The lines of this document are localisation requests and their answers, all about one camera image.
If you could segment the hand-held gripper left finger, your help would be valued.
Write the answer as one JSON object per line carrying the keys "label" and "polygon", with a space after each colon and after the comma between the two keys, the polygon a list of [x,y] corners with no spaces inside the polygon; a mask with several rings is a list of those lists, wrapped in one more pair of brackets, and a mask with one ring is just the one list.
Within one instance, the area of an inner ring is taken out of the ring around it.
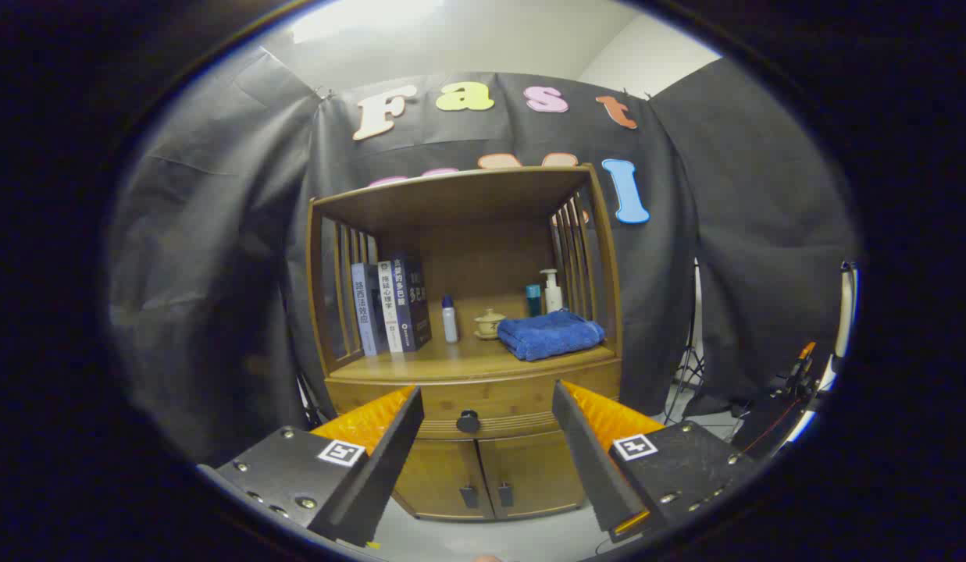
{"label": "hand-held gripper left finger", "polygon": [[375,538],[423,420],[404,386],[314,430],[286,425],[198,473],[254,518],[302,542],[364,547]]}

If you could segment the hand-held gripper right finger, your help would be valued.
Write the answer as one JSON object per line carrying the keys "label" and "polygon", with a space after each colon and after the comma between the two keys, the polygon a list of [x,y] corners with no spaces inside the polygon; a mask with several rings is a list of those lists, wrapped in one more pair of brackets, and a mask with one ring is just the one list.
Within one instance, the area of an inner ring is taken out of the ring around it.
{"label": "hand-held gripper right finger", "polygon": [[693,421],[665,426],[565,380],[554,385],[553,414],[598,526],[614,542],[703,517],[758,469]]}

